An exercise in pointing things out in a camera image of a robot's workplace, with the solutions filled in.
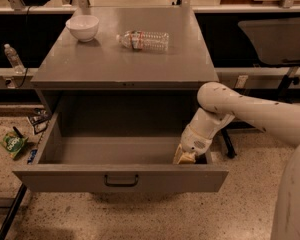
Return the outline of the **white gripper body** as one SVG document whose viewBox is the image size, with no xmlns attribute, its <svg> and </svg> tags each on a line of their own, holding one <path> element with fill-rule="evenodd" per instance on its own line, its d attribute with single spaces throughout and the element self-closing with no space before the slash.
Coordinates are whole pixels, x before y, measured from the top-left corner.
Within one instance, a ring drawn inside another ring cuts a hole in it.
<svg viewBox="0 0 300 240">
<path fill-rule="evenodd" d="M 213 135 L 210 131 L 199 131 L 188 124 L 180 139 L 181 155 L 190 155 L 193 158 L 203 155 L 212 143 Z"/>
</svg>

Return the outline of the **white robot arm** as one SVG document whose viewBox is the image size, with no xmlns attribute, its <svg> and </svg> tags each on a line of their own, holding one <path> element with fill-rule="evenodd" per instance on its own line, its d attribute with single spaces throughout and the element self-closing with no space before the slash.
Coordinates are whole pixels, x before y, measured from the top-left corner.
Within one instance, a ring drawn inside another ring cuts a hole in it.
<svg viewBox="0 0 300 240">
<path fill-rule="evenodd" d="M 271 240 L 300 240 L 300 106 L 244 96 L 218 82 L 201 86 L 197 101 L 199 108 L 181 135 L 173 162 L 195 162 L 235 118 L 293 146 L 279 185 Z"/>
</svg>

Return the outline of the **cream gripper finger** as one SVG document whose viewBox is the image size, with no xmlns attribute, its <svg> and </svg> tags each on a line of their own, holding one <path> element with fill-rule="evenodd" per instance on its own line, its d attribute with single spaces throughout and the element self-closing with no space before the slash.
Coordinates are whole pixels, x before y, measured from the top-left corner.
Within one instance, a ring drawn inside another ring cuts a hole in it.
<svg viewBox="0 0 300 240">
<path fill-rule="evenodd" d="M 186 152 L 179 144 L 173 157 L 174 164 L 194 164 L 196 162 L 195 152 Z"/>
</svg>

